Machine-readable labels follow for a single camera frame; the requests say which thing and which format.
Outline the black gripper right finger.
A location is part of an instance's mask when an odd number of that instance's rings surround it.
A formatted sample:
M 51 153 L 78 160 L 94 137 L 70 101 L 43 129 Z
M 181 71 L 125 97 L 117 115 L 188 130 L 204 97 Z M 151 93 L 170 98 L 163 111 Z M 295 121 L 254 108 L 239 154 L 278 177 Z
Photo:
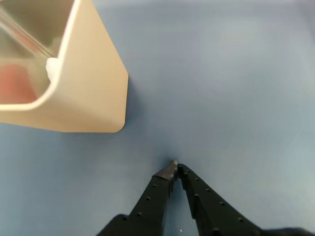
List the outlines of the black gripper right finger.
M 261 236 L 262 229 L 228 204 L 193 170 L 178 166 L 192 218 L 200 236 Z

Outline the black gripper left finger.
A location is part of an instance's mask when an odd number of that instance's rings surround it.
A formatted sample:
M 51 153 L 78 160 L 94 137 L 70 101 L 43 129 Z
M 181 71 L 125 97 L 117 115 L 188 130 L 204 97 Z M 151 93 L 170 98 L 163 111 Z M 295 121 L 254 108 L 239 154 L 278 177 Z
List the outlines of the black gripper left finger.
M 178 176 L 178 162 L 154 174 L 130 214 L 115 216 L 99 236 L 162 236 L 167 202 Z

